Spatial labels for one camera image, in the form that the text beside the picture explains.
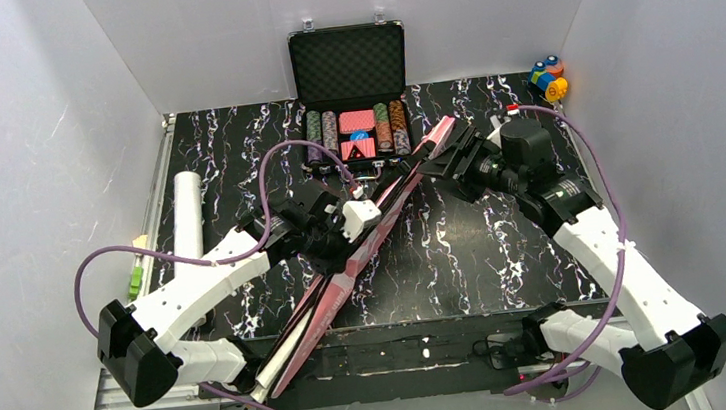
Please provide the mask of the pink racket bag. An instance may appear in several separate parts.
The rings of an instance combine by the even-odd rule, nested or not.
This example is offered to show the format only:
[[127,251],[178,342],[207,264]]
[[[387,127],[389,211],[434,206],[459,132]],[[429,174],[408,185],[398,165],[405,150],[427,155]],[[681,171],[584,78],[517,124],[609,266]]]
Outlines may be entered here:
[[346,267],[342,272],[330,275],[317,273],[283,333],[291,326],[295,317],[311,308],[318,311],[317,322],[325,329],[324,334],[330,329],[337,314],[352,295],[357,277],[378,253],[397,222],[402,206],[423,178],[417,172],[418,166],[439,155],[457,124],[457,119],[451,116],[441,118],[411,155],[394,168],[388,169],[378,180],[373,188],[372,199],[382,211],[380,221],[365,230],[354,243],[349,244]]

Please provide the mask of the white shuttlecock tube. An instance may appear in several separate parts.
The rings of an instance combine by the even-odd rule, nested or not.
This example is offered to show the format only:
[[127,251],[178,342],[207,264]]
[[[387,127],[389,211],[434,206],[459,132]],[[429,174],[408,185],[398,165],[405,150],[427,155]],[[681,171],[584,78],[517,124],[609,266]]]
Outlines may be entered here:
[[193,171],[174,176],[173,251],[181,258],[203,256],[201,177]]

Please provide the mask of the pink badminton racket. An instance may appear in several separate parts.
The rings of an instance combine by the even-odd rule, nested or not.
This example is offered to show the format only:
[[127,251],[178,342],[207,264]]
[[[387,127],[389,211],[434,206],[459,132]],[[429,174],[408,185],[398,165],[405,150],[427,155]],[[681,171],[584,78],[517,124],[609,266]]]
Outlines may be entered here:
[[325,329],[315,309],[302,313],[279,337],[255,377],[250,397],[258,403],[277,398],[307,361]]

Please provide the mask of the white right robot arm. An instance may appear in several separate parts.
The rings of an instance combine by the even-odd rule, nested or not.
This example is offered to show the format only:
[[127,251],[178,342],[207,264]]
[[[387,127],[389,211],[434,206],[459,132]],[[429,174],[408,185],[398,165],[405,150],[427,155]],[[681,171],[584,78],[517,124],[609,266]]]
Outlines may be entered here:
[[551,302],[521,323],[530,356],[557,353],[617,374],[642,404],[663,410],[717,377],[726,364],[726,316],[710,316],[649,264],[606,202],[556,164],[553,138],[538,120],[514,118],[489,135],[447,116],[423,139],[419,172],[460,200],[510,195],[519,212],[609,293],[600,318]]

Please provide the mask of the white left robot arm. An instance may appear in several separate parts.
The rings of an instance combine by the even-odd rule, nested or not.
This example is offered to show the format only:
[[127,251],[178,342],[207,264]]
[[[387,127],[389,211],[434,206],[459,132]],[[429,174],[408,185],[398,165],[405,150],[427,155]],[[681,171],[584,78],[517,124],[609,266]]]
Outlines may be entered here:
[[100,312],[98,358],[135,407],[157,402],[179,384],[216,382],[247,390],[258,356],[233,337],[185,341],[184,334],[222,300],[282,261],[301,256],[324,275],[340,273],[356,241],[382,211],[373,200],[340,200],[310,181],[291,198],[254,210],[195,267],[129,306]]

